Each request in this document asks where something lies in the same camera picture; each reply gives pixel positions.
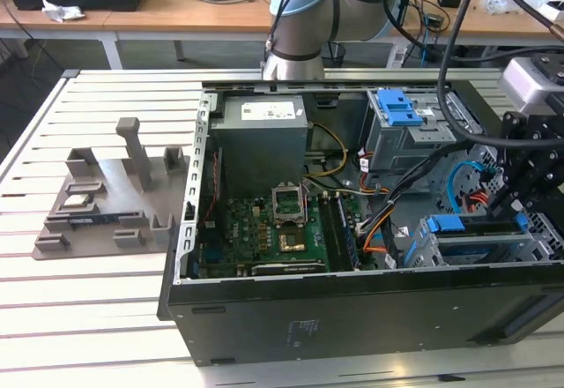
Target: aluminum profile table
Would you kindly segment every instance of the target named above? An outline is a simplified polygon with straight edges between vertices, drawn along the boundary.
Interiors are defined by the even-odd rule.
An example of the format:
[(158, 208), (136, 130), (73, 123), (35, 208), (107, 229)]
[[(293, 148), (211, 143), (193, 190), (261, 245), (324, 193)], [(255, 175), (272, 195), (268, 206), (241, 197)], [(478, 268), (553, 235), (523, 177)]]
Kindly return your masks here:
[[(435, 70), (338, 70), (328, 78), (436, 78)], [(497, 70), (452, 70), (499, 113)], [(155, 312), (165, 254), (36, 262), (33, 242), (67, 174), (72, 147), (125, 157), (120, 117), (141, 121), (151, 156), (190, 153), (202, 81), (257, 71), (81, 71), (62, 78), (0, 166), (0, 386), (564, 386), (564, 317), (522, 342), (403, 354), (197, 368), (174, 322)]]

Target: sticker label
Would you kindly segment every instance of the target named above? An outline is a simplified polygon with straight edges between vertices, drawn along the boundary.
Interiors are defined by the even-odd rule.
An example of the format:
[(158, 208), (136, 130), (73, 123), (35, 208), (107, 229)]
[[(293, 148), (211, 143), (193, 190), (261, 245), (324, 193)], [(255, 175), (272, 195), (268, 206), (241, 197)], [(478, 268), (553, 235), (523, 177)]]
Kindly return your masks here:
[(430, 108), (416, 108), (415, 113), (419, 116), (434, 116), (433, 110)]
[(370, 171), (368, 159), (360, 159), (360, 172), (367, 174)]
[(295, 119), (291, 101), (274, 101), (272, 103), (243, 103), (241, 106), (241, 120), (243, 121), (271, 121), (280, 119)]
[(69, 223), (94, 223), (92, 219), (69, 219)]
[(399, 227), (396, 232), (396, 238), (404, 238), (406, 236), (409, 236), (409, 228)]
[(290, 348), (307, 347), (319, 329), (319, 319), (294, 320), (288, 324), (286, 346)]
[(391, 258), (391, 256), (387, 253), (384, 262), (386, 262), (386, 265), (388, 265), (389, 269), (396, 269), (396, 260)]

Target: power cable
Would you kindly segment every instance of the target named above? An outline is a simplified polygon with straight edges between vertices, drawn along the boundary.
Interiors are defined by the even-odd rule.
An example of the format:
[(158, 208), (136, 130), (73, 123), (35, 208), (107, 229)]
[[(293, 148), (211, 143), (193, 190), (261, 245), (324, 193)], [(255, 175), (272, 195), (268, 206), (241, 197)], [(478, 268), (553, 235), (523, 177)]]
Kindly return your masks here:
[[(10, 7), (8, 7), (8, 4), (6, 3), (6, 0), (2, 0), (2, 4), (4, 5), (4, 8), (6, 9), (6, 11), (8, 12), (8, 14), (10, 15), (10, 17), (12, 18), (12, 20), (16, 23), (16, 25), (19, 26), (19, 29), (21, 29), (24, 33), (26, 33), (26, 35), (29, 37), (30, 40), (34, 40), (37, 42), (37, 40), (34, 39), (34, 37), (24, 28), (23, 25), (21, 25), (18, 21), (18, 19), (14, 16), (14, 14), (11, 12)], [(41, 46), (41, 44), (39, 44), (39, 47), (41, 50), (43, 50), (43, 53), (45, 53), (45, 55), (51, 59), (51, 61), (56, 64), (56, 66), (61, 70), (64, 71), (64, 68), (62, 67), (62, 65), (60, 63), (58, 63), (54, 57), (52, 57), (52, 55), (49, 54), (49, 52), (43, 48)]]
[(449, 124), (450, 129), (459, 136), (464, 137), (471, 142), (481, 144), (483, 146), (495, 147), (498, 149), (543, 150), (564, 147), (564, 138), (506, 139), (490, 137), (487, 135), (472, 134), (464, 129), (450, 112), (449, 106), (447, 105), (447, 94), (445, 90), (447, 70), (449, 68), (449, 58), (451, 57), (453, 49), (455, 47), (456, 37), (458, 36), (460, 27), (462, 26), (466, 11), (468, 11), (468, 7), (470, 6), (470, 1), (471, 0), (462, 0), (462, 2), (460, 3), (458, 16), (456, 16), (455, 23), (452, 27), (452, 32), (450, 33), (449, 41), (447, 42), (447, 46), (444, 51), (441, 68), (439, 69), (439, 78), (437, 80), (437, 100), (439, 101), (441, 112), (443, 113), (445, 120)]
[[(415, 39), (407, 31), (405, 31), (405, 29), (401, 26), (401, 24), (399, 22), (397, 22), (397, 19), (392, 14), (392, 12), (390, 10), (390, 6), (388, 5), (388, 2), (385, 2), (385, 1), (382, 2), (382, 7), (383, 7), (384, 13), (386, 14), (386, 17), (390, 21), (391, 25), (393, 25), (394, 28), (396, 28), (397, 31), (405, 37), (405, 39), (407, 39), (412, 44), (415, 44), (418, 48), (420, 48), (422, 50), (426, 50), (429, 55), (432, 55), (432, 56), (438, 57), (438, 58), (443, 58), (445, 56), (445, 54), (442, 53), (441, 51), (435, 50), (434, 48), (426, 46), (425, 44), (423, 44), (419, 40)], [(490, 62), (492, 60), (502, 59), (502, 58), (505, 58), (505, 57), (520, 56), (520, 55), (525, 55), (525, 54), (528, 54), (528, 53), (538, 53), (538, 52), (546, 52), (546, 51), (556, 51), (556, 52), (564, 53), (564, 47), (563, 46), (524, 47), (524, 48), (517, 48), (517, 49), (511, 50), (511, 51), (495, 53), (491, 56), (486, 56), (486, 57), (448, 56), (448, 58), (449, 58), (449, 60), (451, 60), (453, 62), (459, 62), (459, 63), (483, 63), (483, 62)]]

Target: blue latch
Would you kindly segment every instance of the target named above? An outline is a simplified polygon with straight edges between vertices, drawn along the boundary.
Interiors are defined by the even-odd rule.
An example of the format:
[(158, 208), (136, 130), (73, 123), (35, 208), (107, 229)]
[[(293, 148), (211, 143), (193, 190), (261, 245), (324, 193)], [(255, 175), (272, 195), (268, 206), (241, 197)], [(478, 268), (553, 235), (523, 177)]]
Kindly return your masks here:
[(464, 231), (464, 226), (460, 217), (456, 214), (436, 214), (427, 219), (427, 225), (431, 232)]
[(432, 217), (427, 219), (427, 225), (429, 226), (429, 231), (431, 232), (439, 231), (439, 224), (435, 222), (435, 220)]
[(413, 110), (413, 102), (402, 90), (378, 90), (380, 107), (388, 115), (390, 126), (421, 126), (423, 119)]
[(529, 220), (527, 219), (527, 217), (524, 215), (523, 212), (519, 212), (515, 216), (515, 222), (517, 223), (517, 225), (519, 225), (519, 228), (523, 232), (525, 232), (527, 230), (527, 228), (529, 227)]

